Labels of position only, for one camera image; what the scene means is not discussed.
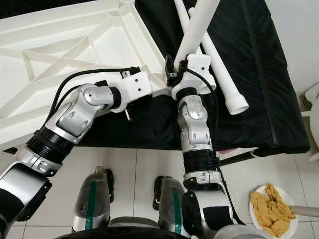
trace white tile floor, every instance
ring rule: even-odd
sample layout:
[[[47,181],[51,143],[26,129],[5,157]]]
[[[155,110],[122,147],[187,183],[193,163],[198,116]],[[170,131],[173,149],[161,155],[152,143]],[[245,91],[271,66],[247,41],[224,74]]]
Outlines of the white tile floor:
[[[310,163],[308,155],[281,154],[224,166],[222,170],[239,217],[252,223],[248,213],[249,192],[269,182],[285,189],[297,205],[319,207],[319,162]],[[0,166],[9,158],[0,153]],[[181,182],[184,173],[179,151],[75,148],[51,179],[53,187],[46,201],[26,224],[15,224],[8,239],[52,239],[70,232],[80,185],[97,165],[112,169],[115,176],[112,218],[136,216],[157,221],[158,213],[152,209],[156,177],[169,175]],[[294,239],[319,239],[319,218],[300,217],[299,221]]]

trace white plastic frame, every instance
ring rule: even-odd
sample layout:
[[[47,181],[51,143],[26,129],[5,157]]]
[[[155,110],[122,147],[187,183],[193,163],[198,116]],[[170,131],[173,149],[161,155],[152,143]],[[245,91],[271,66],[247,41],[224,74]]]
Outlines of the white plastic frame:
[[[41,127],[59,84],[97,68],[140,66],[154,96],[170,94],[164,58],[132,3],[98,0],[0,20],[0,150]],[[67,84],[120,81],[119,73],[80,76]]]

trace white plastic pipe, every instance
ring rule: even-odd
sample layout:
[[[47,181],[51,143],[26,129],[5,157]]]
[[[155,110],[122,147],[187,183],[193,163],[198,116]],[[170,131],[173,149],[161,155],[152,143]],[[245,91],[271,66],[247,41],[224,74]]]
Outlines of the white plastic pipe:
[[[188,16],[187,10],[185,8],[183,0],[174,0],[174,2],[175,2],[176,10],[178,13],[179,21],[181,24],[181,28],[183,29],[183,32],[185,33],[189,23],[189,16]],[[202,54],[200,47],[198,47],[196,54]]]
[[[195,17],[196,9],[192,7],[188,10],[188,13],[192,20],[193,17]],[[246,102],[245,97],[238,92],[207,32],[205,32],[201,43],[205,53],[211,58],[210,65],[215,73],[220,89],[224,94],[225,104],[229,113],[231,115],[237,115],[244,112],[248,109],[249,105]]]
[[[184,32],[183,40],[181,41],[174,61],[174,67],[176,69],[178,69],[179,62],[184,60],[188,54],[196,53],[218,4],[219,0],[197,1],[193,17]]]

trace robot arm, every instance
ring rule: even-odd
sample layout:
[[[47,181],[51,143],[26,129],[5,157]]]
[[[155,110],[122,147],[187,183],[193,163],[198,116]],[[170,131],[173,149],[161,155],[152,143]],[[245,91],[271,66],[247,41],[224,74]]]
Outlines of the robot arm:
[[[185,167],[183,184],[188,190],[182,199],[183,226],[190,235],[205,239],[214,238],[219,229],[233,224],[232,206],[207,126],[207,111],[199,96],[210,93],[214,86],[209,63],[210,57],[206,55],[189,54],[180,63],[177,73],[180,80],[172,89],[172,96],[178,101]],[[196,74],[211,85],[210,90]]]
[[[28,220],[38,209],[52,186],[47,177],[56,174],[97,115],[122,112],[128,103],[151,93],[145,72],[76,89],[0,175],[0,239],[15,221]]]

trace food on plate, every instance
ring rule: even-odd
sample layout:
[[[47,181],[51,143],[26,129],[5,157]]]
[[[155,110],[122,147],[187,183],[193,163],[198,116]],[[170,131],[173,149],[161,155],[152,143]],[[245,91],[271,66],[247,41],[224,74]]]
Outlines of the food on plate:
[[[280,238],[290,227],[290,221],[296,216],[290,207],[283,202],[274,185],[265,188],[268,196],[258,192],[250,194],[258,224],[273,237]]]

